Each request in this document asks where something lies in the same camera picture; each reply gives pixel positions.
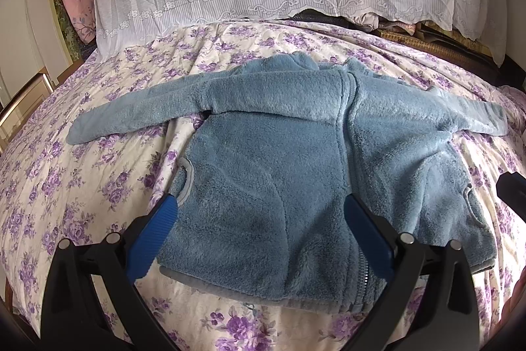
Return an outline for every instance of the floral bed sheet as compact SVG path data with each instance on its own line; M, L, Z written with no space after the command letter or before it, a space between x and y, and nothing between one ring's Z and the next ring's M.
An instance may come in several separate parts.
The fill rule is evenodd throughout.
M453 145L469 169L498 245L495 267L474 276L481 340L500 317L526 260L526 225L496 196L504 171L526 175L526 104L461 68L381 38L317 23L225 22L192 26L104 63L94 53L35 111L0 157L0 260L21 312L36 332L45 282L62 237L83 245L120 231L148 212L167 189L179 154L202 123L199 113L136 133L69 146L69 126L82 112L122 94L194 73L210 73L280 52L308 52L317 61L354 56L378 73L427 88L501 104L505 137L457 133ZM128 338L101 281L107 321ZM324 315L264 307L201 293L159 273L156 262L136 282L154 316L182 350L338 350L365 315ZM415 290L395 334L403 335L423 288Z

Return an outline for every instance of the white wall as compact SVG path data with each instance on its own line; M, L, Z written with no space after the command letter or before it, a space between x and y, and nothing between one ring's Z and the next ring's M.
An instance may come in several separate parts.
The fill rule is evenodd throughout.
M506 54L526 70L526 0L506 0L508 34Z
M0 73L9 96L14 96L39 70L31 48L24 0L0 0ZM0 90L0 100L6 104Z

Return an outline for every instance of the blue rubber grip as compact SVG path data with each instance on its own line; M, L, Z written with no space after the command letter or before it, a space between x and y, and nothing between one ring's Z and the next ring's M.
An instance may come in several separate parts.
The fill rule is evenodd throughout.
M345 199L344 216L374 274L389 281L395 275L393 250L353 195Z
M130 283L143 278L177 220L177 200L168 194L128 251L126 276Z

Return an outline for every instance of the silver screw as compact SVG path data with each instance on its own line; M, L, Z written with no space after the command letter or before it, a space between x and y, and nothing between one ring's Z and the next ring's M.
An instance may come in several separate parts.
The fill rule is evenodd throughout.
M111 234L108 234L106 237L106 241L110 244L115 244L116 242L119 242L120 240L120 234L117 232L112 232Z
M400 240L404 242L405 244L413 244L415 242L414 236L410 234L409 232L401 233Z
M59 249L65 250L69 247L69 240L67 238L64 238L60 240L59 242Z
M449 245L451 246L451 248L453 250L461 250L462 249L462 244L460 243L460 241L457 241L457 240L449 241Z

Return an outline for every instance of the blue fleece jacket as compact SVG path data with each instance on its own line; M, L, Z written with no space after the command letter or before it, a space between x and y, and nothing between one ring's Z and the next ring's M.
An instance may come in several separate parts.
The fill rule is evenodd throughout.
M157 256L164 274L245 302L366 310L385 284L345 223L350 192L421 242L460 240L474 270L493 263L450 139L504 135L500 106L295 53L126 94L80 115L67 141L203 111L170 188L179 213Z

